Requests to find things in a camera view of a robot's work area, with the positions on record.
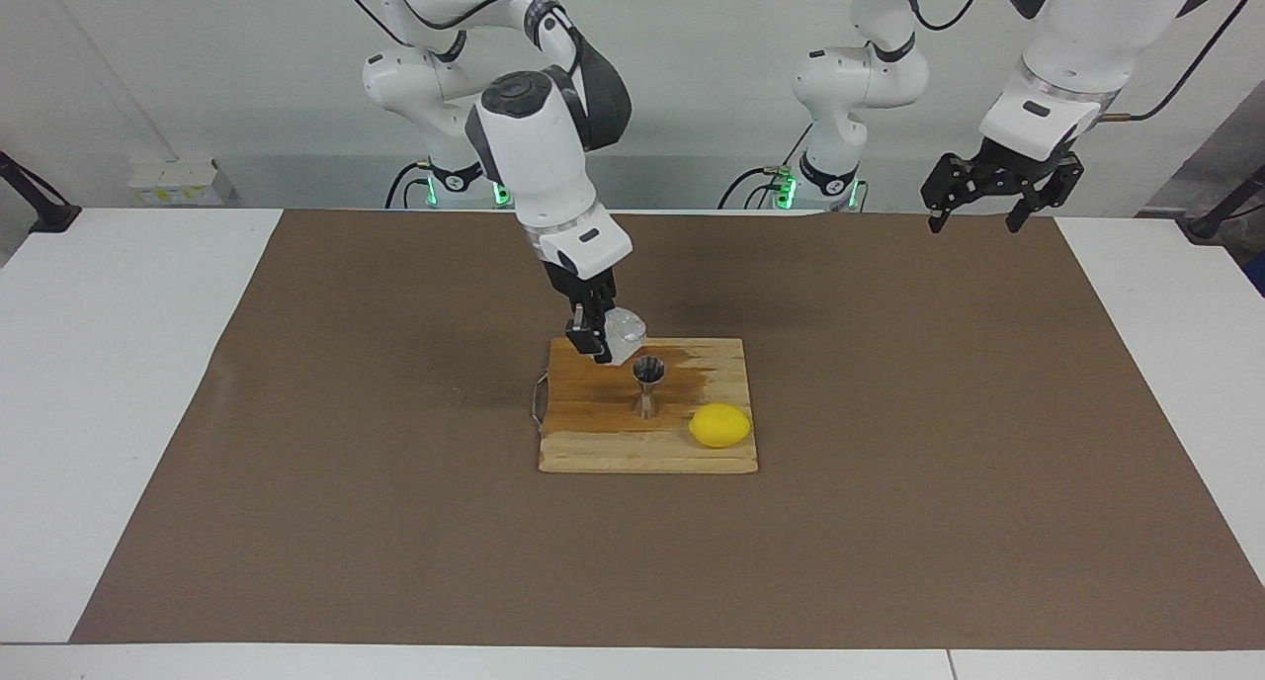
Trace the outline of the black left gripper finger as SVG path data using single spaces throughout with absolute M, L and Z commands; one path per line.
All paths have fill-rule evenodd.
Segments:
M 1044 209 L 1063 207 L 1083 174 L 1080 159 L 1060 159 L 1040 190 L 1035 188 L 1031 179 L 1022 179 L 1018 185 L 1018 202 L 1006 216 L 1008 231 L 1018 233 L 1034 214 Z
M 929 212 L 931 233 L 940 233 L 953 211 L 974 203 L 977 183 L 989 179 L 990 166 L 983 159 L 966 159 L 955 153 L 944 153 L 929 172 L 920 188 L 920 197 Z

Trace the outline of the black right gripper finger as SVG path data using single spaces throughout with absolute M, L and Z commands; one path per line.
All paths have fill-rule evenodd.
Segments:
M 605 332 L 605 313 L 595 305 L 574 305 L 572 319 L 565 321 L 565 337 L 581 355 L 589 356 L 598 365 L 610 364 L 610 348 Z

